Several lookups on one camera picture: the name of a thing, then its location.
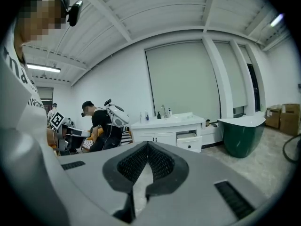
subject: black t-shirt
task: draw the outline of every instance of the black t-shirt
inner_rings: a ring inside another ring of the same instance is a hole
[[[112,131],[111,131],[111,119],[107,115],[106,110],[101,110],[101,111],[95,111],[94,115],[92,116],[92,124],[93,127],[96,126],[101,126],[103,128],[103,132],[105,135],[108,137],[110,134],[110,137],[117,137],[118,139],[121,139],[121,128],[118,128],[116,126],[112,126]]]

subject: drawer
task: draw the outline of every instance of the drawer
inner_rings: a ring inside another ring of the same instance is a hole
[[[202,137],[187,137],[177,139],[177,146],[192,152],[200,153],[202,150]]]

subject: white vanity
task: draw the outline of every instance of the white vanity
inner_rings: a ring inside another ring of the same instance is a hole
[[[149,121],[132,124],[134,142],[154,141],[178,146],[195,152],[202,148],[202,132],[206,130],[205,119],[192,113],[175,114],[167,119],[151,118]],[[193,131],[193,137],[177,135]]]

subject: white ceiling beam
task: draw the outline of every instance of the white ceiling beam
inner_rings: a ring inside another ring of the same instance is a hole
[[[212,10],[214,7],[214,3],[216,0],[206,0],[206,6],[205,6],[205,11],[204,11],[204,15],[203,15],[203,24],[205,26],[204,28],[204,32],[207,32],[207,29],[210,25],[210,19],[212,16]]]
[[[286,29],[284,32],[282,32],[279,37],[276,37],[273,41],[271,41],[267,46],[265,46],[262,50],[263,51],[268,51],[280,42],[284,41],[286,38],[290,36],[290,32],[288,29]]]
[[[270,3],[266,3],[263,8],[260,10],[260,12],[257,14],[257,16],[254,18],[254,20],[250,23],[250,25],[246,28],[245,34],[247,36],[251,36],[251,34],[258,28],[259,25],[262,24],[264,19],[270,14],[270,12],[273,11],[272,6]]]
[[[36,78],[34,77],[34,82],[36,84],[37,87],[43,87],[43,83],[51,83],[51,84],[60,84],[60,85],[71,85],[70,82],[67,81],[63,81],[63,80],[50,80],[50,79],[46,79],[46,78]]]
[[[93,59],[93,61],[91,63],[89,63],[88,65],[88,70],[81,72],[75,79],[72,80],[72,84],[71,86],[75,85],[75,83],[81,78],[83,77],[87,72],[89,72],[89,70],[91,70],[94,66],[98,65],[99,63],[101,63],[105,58],[109,57],[110,55],[116,53],[117,51],[126,48],[127,46],[130,46],[131,44],[137,43],[139,41],[142,41],[144,39],[153,37],[153,36],[157,36],[160,34],[164,34],[164,33],[169,33],[169,32],[176,32],[176,31],[184,31],[184,30],[203,30],[205,27],[204,26],[179,26],[179,27],[169,27],[167,29],[161,29],[155,32],[151,32],[148,34],[144,34],[141,36],[138,36],[136,38],[134,38],[132,41],[124,43],[118,47],[114,47],[114,48],[108,48],[106,51],[102,51],[100,53],[99,56],[97,56],[95,59]],[[237,32],[237,31],[232,31],[232,30],[227,30],[227,29],[222,29],[222,28],[213,28],[210,27],[210,30],[212,31],[218,31],[218,32],[227,32],[230,34],[234,34],[243,38],[246,38],[248,40],[251,40],[253,42],[256,42],[257,39],[253,39],[250,38],[248,36],[246,36],[245,34],[241,33],[241,32]]]
[[[109,6],[103,0],[88,0],[95,8],[97,8],[102,15],[104,15],[114,27],[130,42],[132,39],[126,27],[119,20],[116,14],[109,8]]]
[[[48,55],[48,50],[44,49],[44,48],[40,48],[37,46],[31,46],[31,45],[24,45],[23,46],[23,52],[28,55],[32,55],[36,58],[47,58]],[[51,61],[55,61],[58,63],[64,63],[64,64],[68,64],[71,65],[73,67],[79,68],[81,70],[86,70],[87,66],[85,63],[74,59],[70,56],[64,55],[64,54],[60,54],[60,53],[56,53],[54,51],[50,51],[49,55],[48,55],[48,60]]]

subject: green bathtub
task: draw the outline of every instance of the green bathtub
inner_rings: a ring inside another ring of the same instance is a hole
[[[265,118],[243,116],[232,119],[218,119],[226,150],[231,156],[244,158],[258,145]]]

